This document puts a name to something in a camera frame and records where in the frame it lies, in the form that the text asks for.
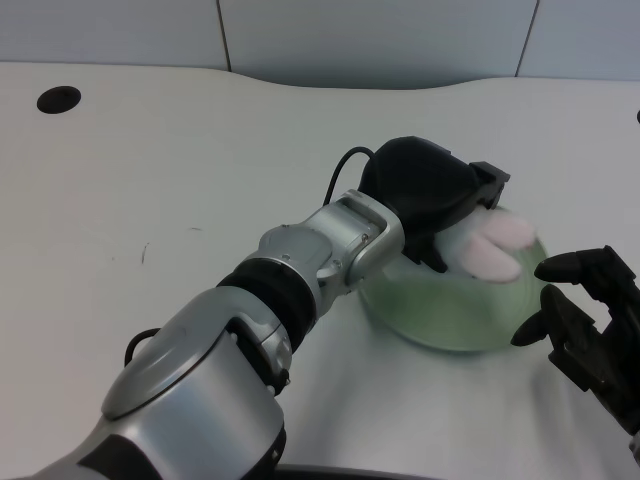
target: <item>white wall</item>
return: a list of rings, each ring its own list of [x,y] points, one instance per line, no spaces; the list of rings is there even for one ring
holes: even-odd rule
[[[513,76],[536,0],[221,0],[231,68],[306,86]]]
[[[0,60],[227,68],[215,0],[0,0]]]
[[[640,1],[540,0],[520,75],[640,80]]]
[[[220,0],[233,71],[420,88],[513,76],[536,0]],[[640,0],[540,0],[520,76],[640,80]],[[0,0],[0,61],[226,69],[216,0]]]

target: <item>tabletop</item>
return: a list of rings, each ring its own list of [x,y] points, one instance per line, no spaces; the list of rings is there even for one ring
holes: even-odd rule
[[[49,88],[76,108],[38,111]],[[321,204],[349,148],[432,140],[512,175],[502,204],[551,254],[612,245],[640,271],[640,83],[492,79],[309,89],[204,69],[0,64],[0,478],[91,430],[124,349]],[[354,188],[353,159],[336,192]],[[568,289],[584,310],[606,311]],[[629,479],[628,436],[546,358],[449,355],[339,299],[279,401],[283,462],[442,479]]]

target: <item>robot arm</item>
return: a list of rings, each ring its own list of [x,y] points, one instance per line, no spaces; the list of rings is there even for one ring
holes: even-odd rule
[[[274,396],[287,385],[292,354],[318,318],[403,252],[446,269],[433,234],[479,203],[495,206],[508,179],[430,142],[394,142],[402,151],[394,157],[386,149],[371,159],[361,191],[348,191],[300,224],[270,230],[234,272],[178,312],[118,376],[89,437],[34,478],[270,478],[286,441]],[[435,172],[464,188],[446,198],[420,198],[418,189],[403,197],[385,188],[393,169],[382,167],[392,160],[408,177],[424,180],[420,158],[438,164],[428,172],[430,184],[444,188]],[[448,162],[451,171],[443,169]]]

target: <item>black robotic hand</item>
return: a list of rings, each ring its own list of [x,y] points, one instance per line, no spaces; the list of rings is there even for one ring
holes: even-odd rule
[[[511,343],[522,347],[549,335],[549,360],[583,391],[591,390],[630,435],[640,430],[640,291],[635,274],[611,247],[565,253],[541,262],[536,277],[581,284],[609,307],[603,333],[554,285],[540,294],[541,310]]]
[[[507,173],[489,163],[466,164],[428,140],[401,137],[371,156],[358,190],[398,216],[406,257],[444,273],[448,266],[434,245],[435,234],[478,205],[495,208],[508,180]]]

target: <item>pink ear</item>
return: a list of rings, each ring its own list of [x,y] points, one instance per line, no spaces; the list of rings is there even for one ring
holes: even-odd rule
[[[528,248],[536,239],[533,225],[513,213],[502,210],[491,212],[487,222],[477,232],[506,250]]]
[[[458,261],[462,269],[486,282],[509,283],[522,273],[515,259],[477,233],[470,235]]]

